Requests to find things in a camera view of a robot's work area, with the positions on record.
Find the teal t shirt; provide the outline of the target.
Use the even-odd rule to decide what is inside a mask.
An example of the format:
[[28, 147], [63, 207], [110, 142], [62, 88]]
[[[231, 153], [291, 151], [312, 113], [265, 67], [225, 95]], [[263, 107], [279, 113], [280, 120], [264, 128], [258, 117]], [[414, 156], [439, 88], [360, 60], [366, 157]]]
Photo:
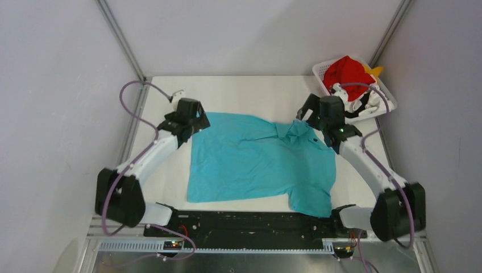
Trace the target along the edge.
[[335, 152], [305, 122], [270, 122], [253, 115], [207, 114], [193, 135], [187, 200], [237, 201], [287, 195], [291, 210], [331, 214]]

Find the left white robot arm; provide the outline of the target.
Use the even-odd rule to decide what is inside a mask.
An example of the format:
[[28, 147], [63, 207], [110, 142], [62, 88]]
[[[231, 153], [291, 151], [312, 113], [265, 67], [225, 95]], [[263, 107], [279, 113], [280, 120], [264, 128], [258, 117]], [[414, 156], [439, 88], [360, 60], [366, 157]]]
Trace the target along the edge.
[[172, 208], [146, 201], [144, 186], [170, 154], [192, 135], [208, 128], [210, 122], [199, 100], [180, 98], [173, 103], [173, 109], [158, 126], [149, 124], [154, 129], [154, 139], [139, 155], [114, 169], [99, 172], [95, 212], [103, 221], [112, 220], [131, 228], [155, 224], [166, 237], [178, 232], [179, 221], [171, 216]]

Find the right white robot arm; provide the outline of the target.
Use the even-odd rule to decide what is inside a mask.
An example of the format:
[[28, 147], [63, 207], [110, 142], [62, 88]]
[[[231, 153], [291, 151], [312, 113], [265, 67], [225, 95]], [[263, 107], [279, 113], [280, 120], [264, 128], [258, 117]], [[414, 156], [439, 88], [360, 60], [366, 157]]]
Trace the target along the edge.
[[426, 227], [426, 192], [418, 183], [409, 183], [387, 165], [380, 162], [366, 145], [367, 136], [344, 117], [344, 105], [336, 96], [318, 97], [310, 94], [298, 110], [302, 120], [307, 111], [312, 113], [308, 125], [323, 134], [324, 142], [348, 161], [371, 189], [376, 203], [372, 208], [350, 204], [332, 211], [330, 230], [337, 237], [345, 237], [353, 229], [372, 231], [383, 242], [401, 237], [415, 242], [415, 234]]

